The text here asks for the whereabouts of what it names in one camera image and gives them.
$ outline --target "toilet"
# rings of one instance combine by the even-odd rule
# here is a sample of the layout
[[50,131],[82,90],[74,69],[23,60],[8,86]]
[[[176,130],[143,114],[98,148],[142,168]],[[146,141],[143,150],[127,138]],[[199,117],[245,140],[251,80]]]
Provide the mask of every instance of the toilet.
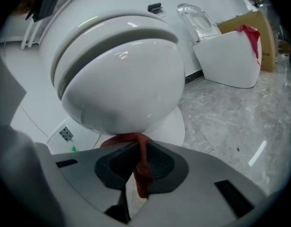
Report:
[[185,72],[177,42],[152,13],[99,14],[63,39],[51,82],[68,115],[92,131],[144,133],[181,146],[185,126],[177,105]]
[[205,79],[238,88],[256,84],[262,60],[260,38],[257,59],[244,31],[222,34],[201,8],[190,4],[179,4],[177,12],[192,35],[191,46]]

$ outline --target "toilet bowl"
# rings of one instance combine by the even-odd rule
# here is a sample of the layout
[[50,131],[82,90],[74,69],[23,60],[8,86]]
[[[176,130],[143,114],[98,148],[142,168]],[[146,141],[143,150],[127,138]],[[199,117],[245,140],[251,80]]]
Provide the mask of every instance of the toilet bowl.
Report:
[[177,104],[185,73],[177,42],[149,12],[104,13],[64,38],[51,81],[65,111],[90,130],[140,132],[181,145],[185,127]]
[[191,44],[205,79],[239,88],[256,84],[262,60],[260,38],[257,59],[245,32],[222,35],[202,9],[190,4],[179,4],[177,12],[192,35]]

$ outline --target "red rag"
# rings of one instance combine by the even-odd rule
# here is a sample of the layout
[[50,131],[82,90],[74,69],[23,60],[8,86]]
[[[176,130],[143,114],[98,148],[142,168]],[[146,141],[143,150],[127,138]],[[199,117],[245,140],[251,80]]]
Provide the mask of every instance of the red rag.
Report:
[[257,57],[257,62],[260,65],[258,59],[259,59],[259,52],[258,52],[258,39],[260,37],[260,32],[250,26],[246,26],[246,25],[241,25],[240,28],[235,28],[236,31],[238,32],[242,32],[244,31],[246,33],[246,35],[248,36],[248,39],[251,43],[251,46],[253,47],[253,50],[256,54]]
[[152,183],[150,166],[149,163],[147,162],[147,148],[146,148],[146,143],[147,141],[150,140],[150,138],[140,133],[120,134],[103,142],[100,148],[115,145],[125,141],[134,140],[138,141],[140,148],[140,161],[138,162],[136,170],[134,171],[137,191],[139,197],[147,198],[148,197],[147,187]]

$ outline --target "marble floor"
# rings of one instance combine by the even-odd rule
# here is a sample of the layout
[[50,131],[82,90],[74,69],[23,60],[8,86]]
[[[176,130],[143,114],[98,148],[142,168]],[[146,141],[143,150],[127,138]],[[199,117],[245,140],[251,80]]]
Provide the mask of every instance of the marble floor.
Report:
[[[229,87],[204,77],[186,84],[179,103],[185,122],[182,147],[213,155],[257,184],[267,195],[281,189],[291,174],[291,68],[278,56],[274,73],[260,72],[253,88]],[[261,145],[266,145],[250,164]],[[140,199],[134,178],[128,184],[134,216]]]

